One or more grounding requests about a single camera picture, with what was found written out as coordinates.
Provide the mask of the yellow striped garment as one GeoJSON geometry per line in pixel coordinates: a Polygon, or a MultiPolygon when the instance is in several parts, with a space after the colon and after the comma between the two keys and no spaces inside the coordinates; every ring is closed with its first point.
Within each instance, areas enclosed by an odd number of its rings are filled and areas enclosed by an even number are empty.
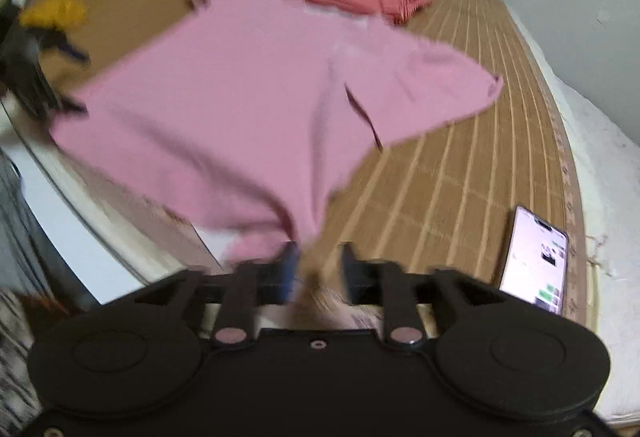
{"type": "Polygon", "coordinates": [[[42,0],[20,15],[21,26],[67,30],[81,25],[87,16],[81,0],[42,0]]]}

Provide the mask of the smartphone with lit screen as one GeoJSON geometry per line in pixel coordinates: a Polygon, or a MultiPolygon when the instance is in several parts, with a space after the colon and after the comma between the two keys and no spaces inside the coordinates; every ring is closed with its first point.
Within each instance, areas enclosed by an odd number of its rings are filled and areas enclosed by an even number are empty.
{"type": "Polygon", "coordinates": [[[523,205],[514,208],[499,290],[559,315],[567,270],[567,235],[523,205]]]}

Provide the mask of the pink sweatshirt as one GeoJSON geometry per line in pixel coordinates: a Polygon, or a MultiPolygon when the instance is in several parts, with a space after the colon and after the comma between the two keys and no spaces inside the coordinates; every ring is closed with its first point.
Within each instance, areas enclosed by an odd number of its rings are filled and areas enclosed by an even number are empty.
{"type": "Polygon", "coordinates": [[[88,80],[63,153],[214,231],[230,263],[318,237],[372,146],[489,108],[502,82],[465,53],[303,0],[210,0],[88,80]]]}

